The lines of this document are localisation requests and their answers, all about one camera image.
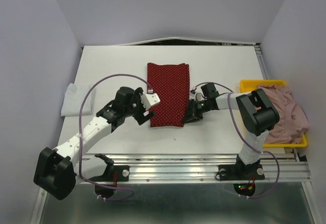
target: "yellow plastic tray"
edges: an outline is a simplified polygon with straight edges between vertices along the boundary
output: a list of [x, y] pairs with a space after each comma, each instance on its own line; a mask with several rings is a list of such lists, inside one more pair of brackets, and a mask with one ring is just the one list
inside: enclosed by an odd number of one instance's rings
[[[286, 81], [284, 80], [241, 80], [240, 81], [240, 92], [251, 92], [252, 90], [257, 89], [257, 87], [261, 84], [266, 86], [270, 85], [287, 85]], [[303, 135], [302, 141], [299, 144], [265, 144], [264, 147], [266, 148], [303, 148], [308, 145], [306, 136]]]

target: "crumpled pink fabric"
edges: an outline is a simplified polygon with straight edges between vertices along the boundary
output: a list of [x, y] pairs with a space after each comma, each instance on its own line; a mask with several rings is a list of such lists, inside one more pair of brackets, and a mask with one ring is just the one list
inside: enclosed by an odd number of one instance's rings
[[309, 129], [310, 125], [300, 106], [295, 103], [289, 87], [284, 85], [279, 87], [276, 85], [260, 85], [258, 88], [265, 91], [280, 114], [280, 121], [270, 131], [265, 143], [300, 143], [303, 133]]

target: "tabletop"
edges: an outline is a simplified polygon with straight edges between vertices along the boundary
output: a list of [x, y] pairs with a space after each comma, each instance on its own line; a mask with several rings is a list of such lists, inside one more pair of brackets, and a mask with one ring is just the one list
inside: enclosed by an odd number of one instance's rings
[[[253, 46], [85, 46], [74, 83], [93, 85], [116, 73], [129, 73], [146, 79], [147, 63], [189, 64], [191, 87], [213, 81], [239, 92], [240, 80], [263, 79]], [[144, 83], [130, 77], [114, 77], [102, 82], [95, 89], [93, 114], [83, 116], [83, 125], [114, 99], [120, 87], [142, 87], [146, 91]], [[234, 113], [237, 124], [245, 133], [240, 113]], [[59, 145], [77, 132], [78, 117], [66, 117]], [[237, 154], [242, 143], [229, 111], [216, 110], [205, 113], [202, 121], [186, 124], [183, 128], [150, 128], [149, 122], [139, 126], [134, 119], [128, 118], [89, 153]], [[282, 148], [272, 151], [284, 153]]]

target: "gray wall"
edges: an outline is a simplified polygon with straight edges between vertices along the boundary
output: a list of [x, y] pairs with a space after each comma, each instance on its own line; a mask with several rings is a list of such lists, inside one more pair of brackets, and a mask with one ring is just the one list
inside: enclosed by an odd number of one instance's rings
[[57, 143], [80, 48], [55, 0], [0, 0], [0, 223], [28, 223], [39, 152]]
[[326, 0], [285, 0], [261, 47], [270, 77], [288, 81], [311, 124], [306, 153], [326, 222], [325, 25]]
[[83, 45], [185, 36], [261, 42], [284, 0], [57, 0]]

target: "purple cable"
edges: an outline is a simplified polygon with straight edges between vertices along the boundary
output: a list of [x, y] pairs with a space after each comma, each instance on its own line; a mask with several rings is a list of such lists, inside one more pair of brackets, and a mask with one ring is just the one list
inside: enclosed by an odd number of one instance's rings
[[219, 84], [219, 83], [217, 83], [217, 82], [202, 82], [202, 83], [197, 84], [197, 85], [195, 86], [195, 88], [198, 87], [198, 86], [200, 86], [200, 85], [207, 84], [207, 83], [213, 83], [213, 84], [218, 85], [218, 86], [220, 86], [220, 87], [222, 87], [222, 88], [225, 88], [226, 90], [229, 90], [231, 93], [233, 93], [233, 91], [232, 91], [231, 89], [229, 89], [228, 87], [226, 87], [226, 86], [224, 86], [224, 85], [222, 85], [222, 84]]
[[82, 174], [82, 161], [83, 161], [83, 127], [82, 127], [82, 112], [83, 112], [83, 107], [86, 103], [86, 99], [88, 98], [88, 96], [90, 95], [91, 91], [97, 86], [99, 85], [102, 81], [104, 80], [107, 80], [109, 78], [112, 78], [112, 77], [115, 77], [115, 76], [128, 76], [128, 77], [133, 77], [133, 78], [136, 78], [138, 80], [141, 80], [142, 82], [146, 83], [147, 87], [149, 89], [151, 89], [151, 85], [148, 84], [147, 81], [145, 81], [144, 79], [136, 76], [136, 75], [130, 75], [130, 74], [114, 74], [114, 75], [109, 75], [101, 80], [99, 80], [97, 83], [95, 83], [90, 89], [89, 91], [87, 92], [83, 102], [81, 103], [81, 106], [80, 106], [80, 110], [79, 110], [79, 117], [78, 117], [78, 125], [79, 125], [79, 134], [80, 134], [80, 138], [79, 138], [79, 176], [80, 178], [82, 178], [84, 181], [86, 182], [89, 182], [89, 183], [92, 183], [96, 186], [99, 186], [99, 187], [104, 187], [104, 188], [107, 188], [107, 189], [113, 189], [113, 190], [121, 190], [121, 191], [129, 191], [131, 192], [130, 195], [126, 196], [126, 197], [122, 197], [122, 198], [118, 198], [118, 199], [106, 199], [106, 198], [103, 198], [101, 197], [100, 195], [98, 196], [100, 199], [104, 200], [104, 201], [119, 201], [119, 200], [125, 200], [125, 199], [128, 199], [130, 198], [131, 196], [133, 196], [134, 194], [134, 190], [130, 189], [130, 188], [122, 188], [122, 187], [111, 187], [111, 186], [106, 186], [106, 185], [103, 185], [103, 184], [99, 184], [99, 183], [96, 183], [96, 182], [93, 182], [87, 178], [85, 178]]
[[[251, 146], [244, 138], [243, 136], [241, 135], [240, 131], [239, 131], [239, 128], [238, 126], [236, 125], [235, 123], [235, 119], [234, 119], [234, 115], [233, 115], [233, 112], [232, 112], [232, 108], [231, 108], [231, 101], [230, 101], [230, 97], [231, 97], [231, 93], [228, 94], [228, 106], [229, 106], [229, 111], [230, 111], [230, 115], [231, 115], [231, 119], [232, 119], [232, 122], [233, 122], [233, 125], [234, 125], [234, 128], [236, 130], [236, 132], [238, 133], [239, 137], [241, 138], [241, 140], [249, 147], [251, 148], [253, 151], [261, 154], [262, 152], [255, 149], [253, 146]], [[265, 193], [262, 193], [260, 195], [257, 195], [257, 196], [252, 196], [252, 197], [249, 197], [249, 199], [258, 199], [260, 197], [264, 197], [265, 195], [267, 195], [268, 193], [270, 193], [271, 191], [274, 190], [274, 188], [276, 187], [278, 181], [279, 181], [279, 178], [280, 178], [280, 164], [279, 164], [279, 161], [277, 160], [276, 156], [270, 152], [270, 151], [263, 151], [264, 154], [270, 154], [275, 162], [276, 162], [276, 165], [277, 165], [277, 176], [276, 176], [276, 180], [275, 180], [275, 183], [273, 184], [273, 186], [268, 190], [266, 191]]]

